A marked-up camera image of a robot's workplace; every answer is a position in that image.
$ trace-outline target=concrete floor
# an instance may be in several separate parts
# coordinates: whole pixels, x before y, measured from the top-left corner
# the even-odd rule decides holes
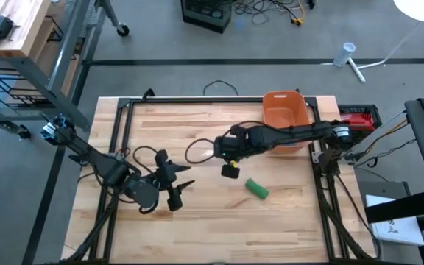
[[[271,21],[253,26],[249,16],[233,15],[225,34],[184,24],[179,0],[116,0],[119,19],[131,36],[119,38],[107,22],[95,59],[186,58],[332,58],[342,43],[357,46],[356,58],[384,57],[415,21],[401,14],[392,1],[320,1],[297,28],[286,15],[270,12]],[[424,58],[424,24],[396,57]],[[140,96],[153,88],[157,95],[201,95],[205,84],[224,80],[241,95],[299,88],[306,95],[336,95],[341,104],[376,104],[386,121],[408,99],[424,96],[424,65],[387,65],[364,70],[361,84],[349,67],[333,66],[95,66],[85,84],[80,110],[92,119],[99,96]],[[210,95],[231,95],[217,85]],[[31,141],[0,130],[0,264],[19,264],[48,177],[54,147],[37,136],[43,122],[24,122]],[[381,141],[374,153],[413,137],[410,129]],[[380,159],[373,169],[389,180],[408,181],[411,192],[424,191],[424,165],[415,144]],[[63,163],[49,220],[36,263],[60,257],[76,191],[79,168]],[[379,181],[358,172],[358,179]],[[386,261],[419,264],[413,247],[384,245]]]

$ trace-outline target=caster wheel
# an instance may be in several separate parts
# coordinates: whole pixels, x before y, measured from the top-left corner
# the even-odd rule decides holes
[[[30,139],[31,134],[30,131],[24,125],[19,126],[18,132],[19,138],[22,139]]]
[[[129,27],[126,24],[122,24],[121,28],[124,30],[124,32],[121,32],[120,30],[117,29],[117,34],[119,34],[119,36],[121,37],[128,36],[130,33]]]

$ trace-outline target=green object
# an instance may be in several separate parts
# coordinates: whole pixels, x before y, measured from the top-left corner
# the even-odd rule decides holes
[[[269,195],[269,191],[261,187],[259,184],[257,184],[254,180],[248,179],[245,186],[256,196],[260,197],[261,199],[266,199]]]

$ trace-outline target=orange plastic basket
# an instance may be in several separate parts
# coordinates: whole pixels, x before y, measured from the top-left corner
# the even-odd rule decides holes
[[[301,94],[295,91],[269,92],[263,98],[264,123],[276,128],[310,124],[307,106]],[[276,153],[296,152],[310,142],[275,147]]]

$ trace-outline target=wooden tabletop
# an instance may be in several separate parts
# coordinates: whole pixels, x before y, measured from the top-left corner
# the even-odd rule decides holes
[[[21,26],[14,30],[12,40],[0,41],[0,57],[26,57],[47,14],[50,0],[0,0],[0,15]]]
[[[317,100],[322,120],[339,119],[333,96],[318,96]],[[117,101],[118,98],[99,98],[98,101],[89,143],[102,152],[107,152],[109,147]],[[244,120],[261,121],[261,104],[136,105],[129,148],[134,150],[137,146],[149,145],[166,149],[175,163],[188,165],[184,151],[193,140],[213,140],[230,125]],[[123,127],[122,123],[118,144]],[[199,160],[211,150],[213,147],[208,143],[198,144],[191,149],[189,157]],[[138,156],[148,167],[155,167],[153,152],[141,150]],[[266,153],[243,160],[237,180],[220,175],[223,163],[212,159],[190,165],[190,170],[177,175],[177,184],[188,180],[196,182],[183,191],[184,206],[174,213],[168,211],[164,192],[158,209],[150,215],[141,215],[138,206],[120,203],[110,261],[278,263],[328,260],[308,148],[290,155]],[[341,178],[364,214],[353,168],[340,165],[340,169]],[[89,172],[92,169],[84,169],[82,174]],[[249,177],[270,191],[266,200],[246,190],[244,184]],[[93,177],[85,178],[78,185],[62,258],[70,256],[93,227],[99,190]],[[345,227],[363,249],[373,255],[369,233],[338,183],[336,190]],[[105,232],[106,228],[100,240],[100,253]],[[337,247],[333,226],[332,232]]]

